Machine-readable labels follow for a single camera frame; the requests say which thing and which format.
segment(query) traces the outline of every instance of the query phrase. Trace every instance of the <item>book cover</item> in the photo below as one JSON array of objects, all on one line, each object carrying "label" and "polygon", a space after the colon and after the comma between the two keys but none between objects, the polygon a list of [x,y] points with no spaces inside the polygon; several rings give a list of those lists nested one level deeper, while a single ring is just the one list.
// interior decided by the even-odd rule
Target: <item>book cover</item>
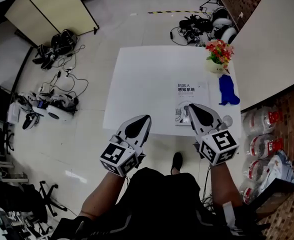
[{"label": "book cover", "polygon": [[206,81],[179,81],[176,85],[175,125],[191,126],[188,105],[191,103],[209,107],[209,91]]}]

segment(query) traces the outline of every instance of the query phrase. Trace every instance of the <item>black and white marker cube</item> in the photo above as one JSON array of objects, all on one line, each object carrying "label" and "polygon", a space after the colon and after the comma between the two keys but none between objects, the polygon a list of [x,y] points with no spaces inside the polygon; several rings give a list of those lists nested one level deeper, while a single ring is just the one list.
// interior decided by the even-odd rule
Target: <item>black and white marker cube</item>
[{"label": "black and white marker cube", "polygon": [[109,142],[100,156],[100,161],[105,169],[121,177],[124,177],[139,163],[134,149],[113,142]]},{"label": "black and white marker cube", "polygon": [[239,144],[228,130],[220,130],[201,137],[199,153],[215,166],[232,159],[238,147]]}]

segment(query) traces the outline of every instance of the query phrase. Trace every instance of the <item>plastic bottle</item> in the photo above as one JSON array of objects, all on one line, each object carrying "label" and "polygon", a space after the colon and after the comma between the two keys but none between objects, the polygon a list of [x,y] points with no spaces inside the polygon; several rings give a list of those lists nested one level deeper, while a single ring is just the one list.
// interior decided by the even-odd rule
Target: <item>plastic bottle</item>
[{"label": "plastic bottle", "polygon": [[262,107],[249,112],[243,120],[243,128],[248,136],[258,136],[270,134],[281,115],[277,111],[272,111],[271,107]]},{"label": "plastic bottle", "polygon": [[252,139],[247,139],[245,143],[245,153],[257,159],[269,159],[277,150],[283,149],[283,139],[276,139],[271,134],[264,134]]},{"label": "plastic bottle", "polygon": [[247,160],[243,167],[243,176],[253,182],[261,183],[268,174],[268,160]]},{"label": "plastic bottle", "polygon": [[254,184],[253,182],[245,181],[241,184],[239,188],[239,193],[242,198],[242,201],[249,205],[253,200],[259,196],[258,191],[259,185]]}]

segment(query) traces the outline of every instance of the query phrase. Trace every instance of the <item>white tabletop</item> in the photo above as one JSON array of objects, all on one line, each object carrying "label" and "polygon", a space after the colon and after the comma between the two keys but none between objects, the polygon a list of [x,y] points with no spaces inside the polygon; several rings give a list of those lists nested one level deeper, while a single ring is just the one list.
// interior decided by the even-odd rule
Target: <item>white tabletop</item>
[{"label": "white tabletop", "polygon": [[[182,80],[207,81],[210,107],[221,119],[226,115],[232,117],[233,124],[229,129],[240,138],[240,105],[219,105],[221,75],[205,70],[208,55],[205,48],[194,46],[121,48],[109,89],[103,128],[117,130],[130,118],[150,115],[150,133],[195,136],[191,126],[175,125],[176,85]],[[228,69],[238,95],[232,61]]]}]

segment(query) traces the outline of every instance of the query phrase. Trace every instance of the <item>flower pot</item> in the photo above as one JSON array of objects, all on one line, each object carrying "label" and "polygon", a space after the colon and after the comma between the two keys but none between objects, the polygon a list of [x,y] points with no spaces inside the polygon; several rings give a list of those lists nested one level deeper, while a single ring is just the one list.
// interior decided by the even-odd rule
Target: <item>flower pot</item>
[{"label": "flower pot", "polygon": [[206,60],[205,67],[208,71],[213,73],[220,73],[220,74],[227,73],[226,70],[224,69],[223,64],[217,64],[213,62],[213,60],[211,59]]}]

